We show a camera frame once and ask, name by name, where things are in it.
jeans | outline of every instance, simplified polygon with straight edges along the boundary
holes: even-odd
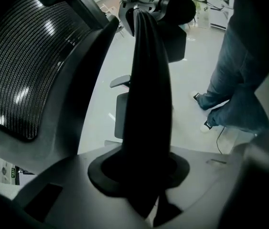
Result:
[[[254,91],[269,72],[269,64],[250,54],[233,30],[228,27],[207,92],[197,97],[203,110],[210,112],[209,125],[235,127],[258,134],[269,130],[269,120]]]

chair armrest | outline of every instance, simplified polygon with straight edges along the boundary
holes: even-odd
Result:
[[[123,75],[119,78],[114,79],[110,83],[110,88],[120,86],[120,85],[125,85],[125,86],[129,87],[130,77],[131,76],[129,74],[127,74],[127,75]]]

white floor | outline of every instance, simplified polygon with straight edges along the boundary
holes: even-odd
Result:
[[[200,125],[207,113],[188,97],[197,90],[205,92],[215,68],[224,32],[188,26],[185,57],[170,64],[172,102],[174,106],[171,145],[206,152],[219,152],[216,139],[222,126],[210,132],[200,132]],[[100,71],[82,130],[78,153],[104,146],[105,140],[119,141],[114,137],[116,97],[127,91],[119,86],[111,89],[110,82],[122,75],[130,74],[135,39],[124,31],[117,33]],[[218,140],[223,153],[229,153],[234,143],[248,141],[252,136],[236,129],[225,129]]]

white shoe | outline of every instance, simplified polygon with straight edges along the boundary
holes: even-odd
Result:
[[[190,98],[192,100],[194,100],[195,102],[197,102],[197,97],[200,95],[200,93],[198,93],[197,91],[192,91],[190,92]]]
[[[208,122],[204,122],[201,126],[200,126],[200,131],[203,133],[207,133],[212,129],[212,126],[210,126],[210,124],[208,124]]]

black mesh backrest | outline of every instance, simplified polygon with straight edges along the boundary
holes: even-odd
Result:
[[[74,46],[91,32],[61,2],[15,0],[0,18],[0,127],[32,139],[51,86]]]

